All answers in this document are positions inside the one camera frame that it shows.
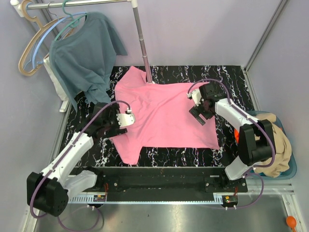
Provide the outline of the pink t-shirt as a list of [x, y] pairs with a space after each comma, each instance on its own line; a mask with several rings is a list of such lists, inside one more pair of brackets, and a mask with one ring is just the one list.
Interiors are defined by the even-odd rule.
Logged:
[[116, 100], [130, 104], [136, 122], [112, 138], [123, 163], [135, 165], [143, 147], [218, 150], [215, 118], [201, 125], [189, 112], [191, 83], [149, 84], [146, 73], [131, 66], [115, 85]]

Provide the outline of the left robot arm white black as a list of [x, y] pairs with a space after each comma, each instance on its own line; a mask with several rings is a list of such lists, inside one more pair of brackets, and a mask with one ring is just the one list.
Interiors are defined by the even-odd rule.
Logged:
[[58, 217], [69, 200], [86, 189], [100, 191], [104, 179], [92, 168], [69, 177], [77, 162], [90, 150], [95, 139], [108, 138], [127, 133], [127, 127], [135, 123], [131, 106], [126, 101], [98, 103], [92, 114], [81, 124], [66, 147], [41, 172], [27, 177], [27, 204], [34, 218], [40, 218], [34, 209]]

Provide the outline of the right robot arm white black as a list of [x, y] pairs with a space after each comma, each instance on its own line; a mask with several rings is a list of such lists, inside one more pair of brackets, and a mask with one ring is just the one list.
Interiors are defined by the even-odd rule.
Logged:
[[225, 176], [219, 179], [220, 188], [228, 192], [236, 187], [236, 180], [244, 178], [253, 168], [269, 167], [275, 161], [272, 123], [267, 119], [259, 120], [238, 107], [225, 86], [225, 93], [218, 93], [212, 84], [193, 90], [196, 84], [187, 92], [187, 97], [194, 102], [190, 114], [201, 125], [218, 115], [238, 132], [238, 156], [225, 167]]

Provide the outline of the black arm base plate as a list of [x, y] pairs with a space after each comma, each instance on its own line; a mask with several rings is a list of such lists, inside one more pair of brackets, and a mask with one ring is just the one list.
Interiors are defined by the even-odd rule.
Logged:
[[220, 195], [248, 191], [245, 179], [229, 180], [221, 167], [102, 167], [99, 186], [84, 194], [108, 203], [222, 203]]

